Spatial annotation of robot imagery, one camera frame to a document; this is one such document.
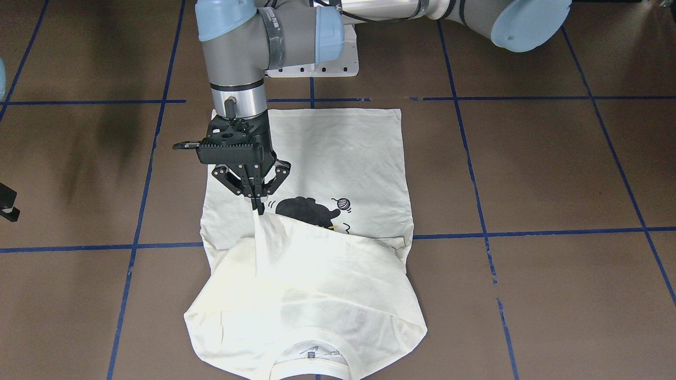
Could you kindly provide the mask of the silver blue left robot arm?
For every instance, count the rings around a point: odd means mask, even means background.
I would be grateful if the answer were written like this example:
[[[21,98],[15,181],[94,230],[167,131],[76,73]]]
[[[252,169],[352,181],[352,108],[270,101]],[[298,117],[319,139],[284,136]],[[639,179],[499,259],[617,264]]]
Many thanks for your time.
[[[354,23],[453,20],[505,50],[531,51],[563,25],[570,1],[198,1],[196,24],[213,98],[206,136],[194,149],[231,193],[264,213],[264,197],[289,176],[272,147],[266,72],[333,62]]]

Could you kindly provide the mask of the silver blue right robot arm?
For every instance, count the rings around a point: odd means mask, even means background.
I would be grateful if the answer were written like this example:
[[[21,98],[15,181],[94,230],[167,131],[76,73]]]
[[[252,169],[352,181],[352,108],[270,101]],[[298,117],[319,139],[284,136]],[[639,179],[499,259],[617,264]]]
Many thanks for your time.
[[[6,69],[1,59],[1,101],[6,94]],[[17,192],[1,182],[1,215],[9,222],[17,222],[20,210],[15,207]]]

